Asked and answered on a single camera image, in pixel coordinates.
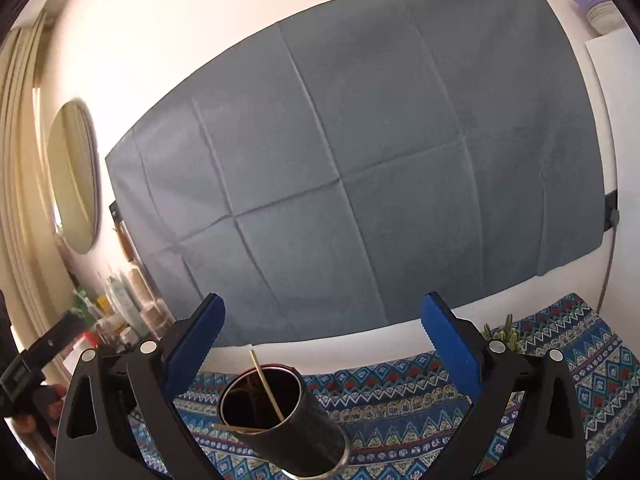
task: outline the green plant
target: green plant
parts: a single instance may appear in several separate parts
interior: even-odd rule
[[[504,326],[501,328],[495,328],[491,330],[489,325],[486,324],[482,329],[482,336],[487,340],[497,339],[502,341],[505,346],[512,352],[518,354],[524,354],[524,346],[520,342],[520,332],[513,325],[513,314],[507,316]]]

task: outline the zigzag pattern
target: zigzag pattern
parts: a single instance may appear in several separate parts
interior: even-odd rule
[[[520,320],[516,327],[523,333],[527,353],[562,349],[582,409],[588,478],[592,478],[619,445],[640,406],[640,362],[575,294]],[[175,400],[185,424],[225,479],[287,480],[232,434],[212,427],[219,394],[232,377],[197,377],[190,390]],[[308,376],[305,381],[351,438],[350,463],[338,477],[344,480],[418,480],[468,409],[466,398],[449,382],[434,352]],[[500,459],[522,398],[522,393],[511,396],[477,472]],[[131,423],[148,465],[166,472],[139,413],[132,414]]]

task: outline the gray fabric backdrop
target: gray fabric backdrop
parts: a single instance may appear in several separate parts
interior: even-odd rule
[[[590,102],[545,0],[305,10],[185,79],[107,166],[172,312],[225,299],[218,345],[415,319],[430,290],[460,306],[602,241]]]

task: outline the wooden stick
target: wooden stick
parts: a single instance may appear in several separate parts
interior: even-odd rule
[[[217,430],[224,430],[224,431],[238,431],[239,433],[260,433],[261,431],[265,431],[265,430],[259,430],[257,428],[243,428],[242,426],[230,426],[228,424],[216,424],[215,422],[211,424],[212,427],[216,428]]]
[[[267,396],[269,397],[269,400],[271,401],[271,405],[273,406],[273,409],[275,410],[276,415],[278,416],[280,421],[283,422],[284,421],[284,416],[282,415],[282,412],[280,411],[280,407],[278,406],[278,403],[276,402],[276,398],[273,396],[273,393],[271,392],[271,388],[269,387],[269,383],[267,383],[267,378],[264,376],[264,372],[262,371],[262,367],[260,366],[260,363],[258,362],[258,358],[255,356],[255,352],[254,352],[253,348],[249,348],[249,354],[251,354],[251,361],[254,362],[255,370],[258,372],[258,375],[260,376],[260,380],[262,381],[262,386],[264,387],[264,391],[267,392]]]

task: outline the curtain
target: curtain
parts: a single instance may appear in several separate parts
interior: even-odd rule
[[[33,88],[45,17],[12,30],[0,48],[0,288],[15,333],[28,347],[72,304],[73,285],[54,241],[40,163]],[[68,383],[60,358],[44,370]]]

